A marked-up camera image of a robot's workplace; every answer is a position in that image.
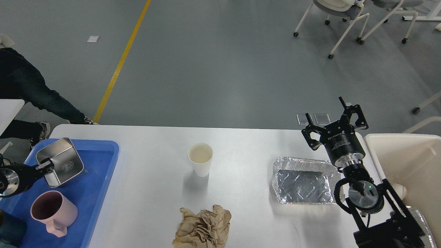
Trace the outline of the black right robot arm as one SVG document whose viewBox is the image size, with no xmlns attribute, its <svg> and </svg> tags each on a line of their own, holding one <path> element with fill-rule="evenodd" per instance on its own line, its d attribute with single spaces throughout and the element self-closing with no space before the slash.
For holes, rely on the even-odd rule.
<svg viewBox="0 0 441 248">
<path fill-rule="evenodd" d="M 324 127 L 315 125 L 306 113 L 307 125 L 302 130 L 308 146 L 317 150 L 321 145 L 337 171 L 343 174 L 334 189 L 337 205 L 349 213 L 358 227 L 354 238 L 359 248 L 424 248 L 423 229 L 387 179 L 375 184 L 363 164 L 366 155 L 356 129 L 368 129 L 360 105 L 347 105 L 339 97 L 343 113 L 339 120 Z M 392 212 L 383 223 L 368 226 L 361 213 L 379 213 L 387 201 Z"/>
</svg>

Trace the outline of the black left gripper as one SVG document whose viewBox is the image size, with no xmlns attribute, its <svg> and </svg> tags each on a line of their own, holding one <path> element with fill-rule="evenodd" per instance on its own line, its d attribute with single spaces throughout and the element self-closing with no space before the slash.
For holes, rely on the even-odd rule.
<svg viewBox="0 0 441 248">
<path fill-rule="evenodd" d="M 18 163 L 1 166 L 0 197 L 8 198 L 29 190 L 37 180 L 44 176 L 44 173 L 53 173 L 54 167 L 49 157 L 34 166 Z"/>
</svg>

